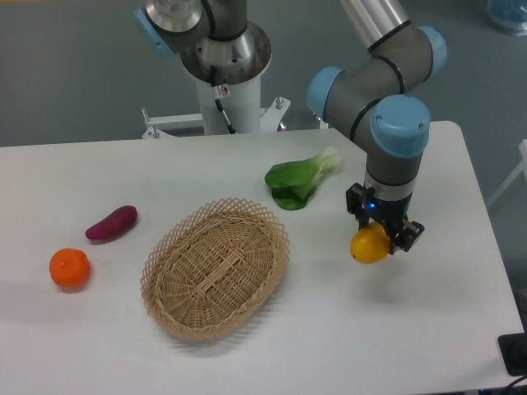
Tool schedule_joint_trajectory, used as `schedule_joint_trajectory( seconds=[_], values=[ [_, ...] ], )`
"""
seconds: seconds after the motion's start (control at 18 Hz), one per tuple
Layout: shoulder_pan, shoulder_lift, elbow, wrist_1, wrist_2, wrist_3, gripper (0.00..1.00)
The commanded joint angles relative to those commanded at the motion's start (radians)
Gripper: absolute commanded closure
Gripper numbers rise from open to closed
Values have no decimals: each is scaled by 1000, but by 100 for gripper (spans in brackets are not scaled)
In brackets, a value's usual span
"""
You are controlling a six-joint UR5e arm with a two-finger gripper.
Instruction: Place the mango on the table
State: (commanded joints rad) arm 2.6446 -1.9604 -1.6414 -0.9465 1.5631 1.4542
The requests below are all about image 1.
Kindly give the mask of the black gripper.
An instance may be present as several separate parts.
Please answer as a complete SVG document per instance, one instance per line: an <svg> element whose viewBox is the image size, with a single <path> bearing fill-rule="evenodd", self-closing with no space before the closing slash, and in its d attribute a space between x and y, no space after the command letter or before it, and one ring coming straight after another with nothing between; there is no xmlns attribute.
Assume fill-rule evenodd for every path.
<svg viewBox="0 0 527 395"><path fill-rule="evenodd" d="M346 191L347 212L352 214L361 230L375 221L389 237L389 254L408 252L424 232L424 226L408 219L412 194L399 200L384 200L375 195L373 187L355 183Z"/></svg>

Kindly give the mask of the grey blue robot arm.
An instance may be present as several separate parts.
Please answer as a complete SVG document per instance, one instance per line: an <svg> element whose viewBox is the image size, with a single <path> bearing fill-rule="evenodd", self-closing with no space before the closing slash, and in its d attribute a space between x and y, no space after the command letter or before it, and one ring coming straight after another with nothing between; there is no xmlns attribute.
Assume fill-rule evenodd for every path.
<svg viewBox="0 0 527 395"><path fill-rule="evenodd" d="M324 122L366 153L364 181L347 190L360 227L381 225L392 251L409 251L424 228L408 206L427 146L428 108L409 96L444 66L440 33L416 27L397 1L345 1L344 12L370 55L353 72L326 67L306 102ZM147 1L134 13L161 57L179 55L195 80L208 135L260 132L260 78L271 59L267 34L244 1Z"/></svg>

